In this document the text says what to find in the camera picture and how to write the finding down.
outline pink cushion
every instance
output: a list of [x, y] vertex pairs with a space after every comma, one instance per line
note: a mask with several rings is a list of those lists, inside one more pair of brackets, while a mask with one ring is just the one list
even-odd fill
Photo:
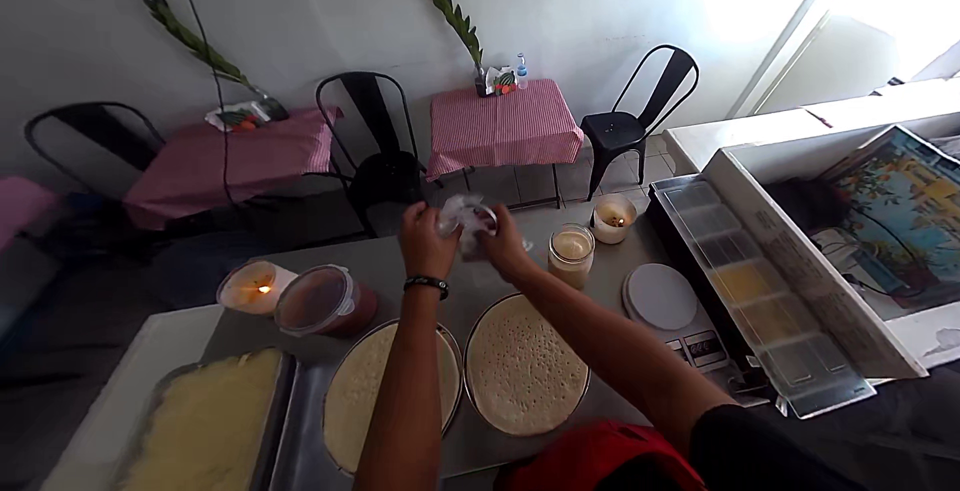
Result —
[[27, 178], [0, 178], [0, 251], [18, 232], [60, 201], [60, 195]]

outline hand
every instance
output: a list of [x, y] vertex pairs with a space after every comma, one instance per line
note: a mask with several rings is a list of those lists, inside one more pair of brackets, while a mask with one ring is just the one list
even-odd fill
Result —
[[437, 233], [436, 207], [426, 202], [417, 202], [403, 212], [403, 227], [400, 229], [400, 250], [407, 277], [426, 276], [445, 280], [453, 265], [457, 242], [463, 227], [457, 227], [450, 236], [441, 238]]
[[531, 275], [543, 272], [534, 259], [523, 249], [523, 236], [517, 231], [517, 224], [507, 210], [507, 206], [498, 203], [493, 207], [496, 214], [497, 231], [491, 236], [483, 230], [477, 231], [477, 238], [486, 251], [493, 267], [500, 272], [503, 281], [516, 285]]

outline digital kitchen scale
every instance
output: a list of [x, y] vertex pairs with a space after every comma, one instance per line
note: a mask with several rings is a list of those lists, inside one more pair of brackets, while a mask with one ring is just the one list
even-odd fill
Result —
[[701, 373], [726, 367], [727, 351], [690, 282], [666, 264], [641, 264], [623, 280], [623, 307]]

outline chair backrest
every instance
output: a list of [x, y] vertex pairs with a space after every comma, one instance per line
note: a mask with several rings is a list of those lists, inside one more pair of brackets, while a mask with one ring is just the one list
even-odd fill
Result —
[[137, 170], [143, 171], [150, 166], [150, 162], [157, 156], [157, 149], [136, 132], [124, 125], [119, 119], [111, 114], [107, 107], [116, 107], [136, 115], [150, 132], [150, 137], [156, 142], [157, 146], [165, 143], [161, 134], [157, 132], [154, 124], [143, 115], [142, 112], [123, 103], [113, 101], [96, 101], [90, 103], [75, 103], [59, 106], [47, 110], [30, 118], [30, 121], [23, 128], [23, 137], [30, 144], [30, 148], [41, 156], [50, 165], [56, 167], [60, 172], [78, 182], [88, 191], [94, 189], [86, 181], [77, 176], [75, 172], [66, 168], [62, 163], [54, 159], [50, 153], [42, 149], [37, 141], [37, 125], [46, 118], [55, 118], [64, 124], [72, 127], [78, 133], [99, 144], [107, 152], [114, 154], [124, 163]]
[[[623, 99], [624, 94], [630, 90], [630, 85], [634, 82], [634, 78], [637, 77], [637, 73], [641, 71], [643, 64], [647, 61], [648, 58], [655, 52], [669, 49], [673, 53], [670, 55], [669, 61], [666, 63], [666, 67], [663, 68], [663, 74], [660, 75], [659, 80], [656, 82], [656, 87], [654, 87], [654, 92], [650, 95], [650, 100], [647, 101], [647, 105], [643, 107], [643, 111], [640, 113], [640, 116], [636, 117], [636, 121], [639, 122], [640, 126], [648, 130], [647, 135], [654, 132], [654, 129], [657, 129], [657, 126], [661, 124], [666, 117], [669, 117], [677, 107], [680, 106], [694, 90], [697, 89], [697, 83], [700, 82], [700, 67], [697, 66], [697, 62], [693, 60], [693, 57], [687, 53], [682, 48], [675, 47], [673, 45], [657, 45], [650, 52], [643, 56], [643, 59], [640, 61], [640, 65], [633, 70], [633, 74], [630, 75], [630, 80], [627, 81], [627, 85], [623, 87], [623, 91], [620, 92], [620, 97], [616, 98], [616, 103], [613, 104], [613, 108], [610, 110], [611, 113], [617, 111], [617, 106], [620, 104], [620, 100]], [[653, 123], [654, 119], [657, 118], [657, 115], [664, 111], [667, 102], [670, 101], [670, 98], [673, 97], [673, 94], [677, 92], [680, 88], [680, 84], [687, 78], [687, 75], [690, 74], [690, 69], [693, 69], [695, 75], [693, 80], [693, 85], [690, 86], [690, 91], [683, 94], [677, 100], [677, 103], [670, 107], [669, 110], [660, 117], [659, 120]]]
[[380, 90], [378, 78], [390, 81], [400, 92], [400, 100], [403, 103], [403, 115], [406, 117], [407, 122], [407, 132], [410, 134], [410, 144], [414, 150], [414, 157], [418, 156], [417, 141], [414, 139], [414, 128], [410, 123], [410, 109], [407, 107], [407, 96], [401, 84], [394, 80], [393, 77], [384, 75], [383, 73], [373, 71], [347, 71], [320, 82], [317, 86], [315, 96], [317, 98], [317, 108], [323, 114], [326, 125], [329, 126], [334, 139], [336, 139], [340, 145], [343, 154], [346, 155], [346, 160], [349, 161], [354, 169], [356, 169], [356, 163], [354, 163], [350, 153], [347, 152], [344, 143], [340, 140], [340, 137], [337, 136], [336, 131], [333, 130], [333, 124], [330, 122], [330, 118], [327, 117], [327, 111], [324, 109], [320, 94], [326, 85], [333, 81], [340, 81], [346, 93], [350, 96], [350, 100], [353, 101], [354, 106], [360, 113], [360, 116], [363, 117], [366, 128], [369, 129], [373, 135], [373, 139], [376, 141], [376, 145], [380, 148], [380, 151], [384, 153], [399, 152], [401, 150], [401, 142], [397, 138], [397, 131], [394, 129], [394, 123], [390, 119], [387, 104], [383, 101], [383, 93]]

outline person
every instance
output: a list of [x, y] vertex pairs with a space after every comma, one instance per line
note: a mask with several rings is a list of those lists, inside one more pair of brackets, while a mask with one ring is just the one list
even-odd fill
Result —
[[[481, 244], [504, 281], [536, 310], [600, 379], [654, 429], [601, 422], [574, 428], [538, 457], [501, 470], [504, 489], [861, 489], [769, 423], [738, 405], [646, 326], [610, 312], [543, 270], [522, 246], [503, 204], [496, 235]], [[406, 274], [445, 279], [460, 230], [441, 238], [438, 210], [403, 214]], [[366, 434], [354, 489], [435, 489], [440, 466], [440, 392], [434, 330], [441, 290], [413, 284]]]

